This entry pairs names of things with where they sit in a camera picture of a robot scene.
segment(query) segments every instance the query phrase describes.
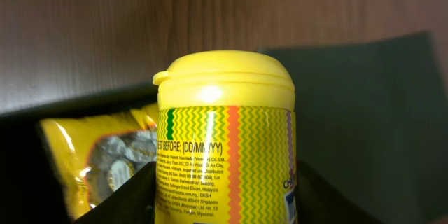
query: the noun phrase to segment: yellow lid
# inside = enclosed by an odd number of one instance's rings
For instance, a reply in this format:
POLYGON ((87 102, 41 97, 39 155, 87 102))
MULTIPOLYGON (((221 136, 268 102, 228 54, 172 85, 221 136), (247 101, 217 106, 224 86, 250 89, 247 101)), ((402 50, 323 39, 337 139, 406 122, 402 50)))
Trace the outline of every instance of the yellow lid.
POLYGON ((154 75, 159 107, 269 106, 294 109, 295 88, 276 59, 233 50, 199 52, 154 75))

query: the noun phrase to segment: plastic wrapper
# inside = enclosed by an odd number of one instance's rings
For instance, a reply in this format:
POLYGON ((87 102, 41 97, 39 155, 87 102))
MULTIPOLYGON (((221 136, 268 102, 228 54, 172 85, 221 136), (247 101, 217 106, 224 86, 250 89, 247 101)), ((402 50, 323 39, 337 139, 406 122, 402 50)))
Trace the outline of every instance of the plastic wrapper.
POLYGON ((157 104, 85 118, 49 118, 41 126, 76 219, 156 160, 157 104))

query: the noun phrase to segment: plastic container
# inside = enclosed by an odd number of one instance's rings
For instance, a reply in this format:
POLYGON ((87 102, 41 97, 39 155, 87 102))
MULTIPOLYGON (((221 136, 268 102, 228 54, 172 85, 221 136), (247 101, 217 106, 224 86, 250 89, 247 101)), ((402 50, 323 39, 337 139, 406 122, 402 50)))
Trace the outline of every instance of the plastic container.
POLYGON ((153 82, 155 224, 297 222, 295 88, 280 62, 200 52, 153 82))

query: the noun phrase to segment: purple stripe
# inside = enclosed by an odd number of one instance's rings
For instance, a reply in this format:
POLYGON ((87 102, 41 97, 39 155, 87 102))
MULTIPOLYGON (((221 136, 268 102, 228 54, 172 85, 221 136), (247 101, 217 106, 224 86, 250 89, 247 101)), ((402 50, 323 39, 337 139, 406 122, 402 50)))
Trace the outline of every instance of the purple stripe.
POLYGON ((294 146, 293 146, 293 123, 291 119, 291 111, 286 111, 288 120, 288 147, 289 147, 289 174, 294 176, 294 146))

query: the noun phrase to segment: wood grain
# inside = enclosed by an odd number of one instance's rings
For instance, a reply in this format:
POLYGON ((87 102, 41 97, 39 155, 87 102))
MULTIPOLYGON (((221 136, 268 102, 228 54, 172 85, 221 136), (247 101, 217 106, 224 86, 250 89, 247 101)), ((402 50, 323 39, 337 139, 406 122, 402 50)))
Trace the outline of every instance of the wood grain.
POLYGON ((0 0, 0 112, 151 81, 202 50, 422 30, 448 83, 447 17, 448 0, 0 0))

